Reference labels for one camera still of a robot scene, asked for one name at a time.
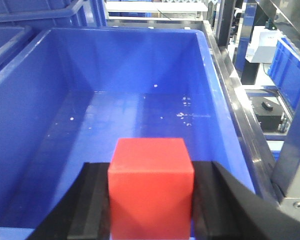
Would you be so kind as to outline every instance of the black cable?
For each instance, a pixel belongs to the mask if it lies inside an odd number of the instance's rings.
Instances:
[[[170,21],[172,21],[170,17],[164,15],[158,8],[157,8],[157,10],[158,10],[159,13],[161,13],[161,14],[162,14],[163,16],[165,16],[167,19],[169,19]]]
[[[263,71],[264,71],[264,73],[267,75],[267,76],[269,76],[269,74],[266,72],[266,70],[265,70],[265,64],[264,63],[262,63],[262,66],[263,66]]]

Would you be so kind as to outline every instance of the red block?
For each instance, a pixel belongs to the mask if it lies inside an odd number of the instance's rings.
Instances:
[[[188,240],[194,169],[182,138],[121,138],[108,170],[114,240]]]

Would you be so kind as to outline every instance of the bin floor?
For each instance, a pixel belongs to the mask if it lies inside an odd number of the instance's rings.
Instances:
[[[192,160],[210,160],[209,145],[202,141],[208,141],[203,126],[211,116],[207,107],[194,104],[182,94],[69,92],[0,226],[35,228],[84,162],[110,162],[118,138],[180,137]]]

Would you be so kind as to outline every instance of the blue storage crate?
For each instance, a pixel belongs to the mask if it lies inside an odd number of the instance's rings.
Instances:
[[[102,0],[89,0],[97,26],[105,26]],[[84,0],[0,0],[0,26],[31,26],[35,31],[54,26],[87,26]]]
[[[285,40],[279,39],[268,75],[296,109],[300,99],[300,57]]]
[[[0,227],[35,228],[84,162],[134,137],[183,138],[253,191],[201,31],[41,32],[0,72]]]
[[[32,34],[30,27],[0,27],[0,69],[27,44]]]

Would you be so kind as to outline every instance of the metal frame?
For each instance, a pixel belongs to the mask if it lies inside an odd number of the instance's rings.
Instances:
[[[229,44],[235,4],[236,0],[219,0],[217,4],[214,34],[219,47]]]
[[[247,6],[258,4],[266,15],[272,18],[276,27],[287,36],[300,55],[300,0],[246,1]],[[251,32],[252,25],[243,23],[241,38],[248,40]],[[244,44],[239,46],[238,52],[240,50],[245,54]],[[286,106],[282,96],[278,95],[278,100],[283,107]],[[300,100],[294,113],[288,107],[285,107],[285,112],[290,119],[293,117],[293,121],[284,138],[279,160],[271,174],[271,182],[279,201],[278,207],[300,221]]]
[[[275,165],[274,157],[227,50],[225,48],[219,50],[209,22],[203,21],[203,24],[203,33],[211,50],[214,66],[230,109],[256,194],[274,206],[278,206],[278,199],[270,181]]]

